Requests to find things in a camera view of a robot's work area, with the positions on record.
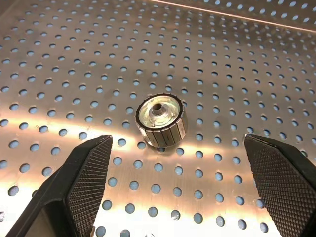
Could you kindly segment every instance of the aluminum surface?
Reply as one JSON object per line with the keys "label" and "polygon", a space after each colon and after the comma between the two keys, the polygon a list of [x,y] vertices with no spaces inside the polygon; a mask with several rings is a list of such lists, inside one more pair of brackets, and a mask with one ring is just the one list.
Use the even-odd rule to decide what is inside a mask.
{"label": "aluminum surface", "polygon": [[[0,236],[101,134],[114,142],[95,236],[280,236],[242,139],[269,135],[316,164],[314,34],[133,0],[19,1],[0,20]],[[189,129],[157,151],[134,113],[165,91]]]}

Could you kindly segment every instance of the perforated metal sheet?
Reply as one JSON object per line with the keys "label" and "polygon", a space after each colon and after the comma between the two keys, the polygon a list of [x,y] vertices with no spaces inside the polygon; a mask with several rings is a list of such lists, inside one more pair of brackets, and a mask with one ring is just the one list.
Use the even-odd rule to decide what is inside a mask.
{"label": "perforated metal sheet", "polygon": [[[114,145],[96,236],[280,236],[242,139],[281,139],[316,164],[314,34],[149,1],[27,0],[0,20],[1,236],[101,134]],[[157,151],[134,113],[165,91],[189,130]]]}

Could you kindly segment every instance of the center hole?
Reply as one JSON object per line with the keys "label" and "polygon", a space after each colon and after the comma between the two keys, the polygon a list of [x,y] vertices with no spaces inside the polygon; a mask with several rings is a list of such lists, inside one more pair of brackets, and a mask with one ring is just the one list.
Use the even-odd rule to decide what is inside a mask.
{"label": "center hole", "polygon": [[162,104],[161,103],[157,103],[157,104],[154,104],[153,106],[153,110],[154,111],[158,111],[162,108]]}

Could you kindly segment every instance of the cylindrical object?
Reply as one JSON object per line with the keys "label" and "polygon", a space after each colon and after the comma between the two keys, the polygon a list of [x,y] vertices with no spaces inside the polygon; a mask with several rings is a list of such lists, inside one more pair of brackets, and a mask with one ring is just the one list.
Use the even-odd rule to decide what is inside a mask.
{"label": "cylindrical object", "polygon": [[169,93],[146,98],[138,107],[135,118],[145,141],[154,147],[175,145],[188,129],[184,104]]}

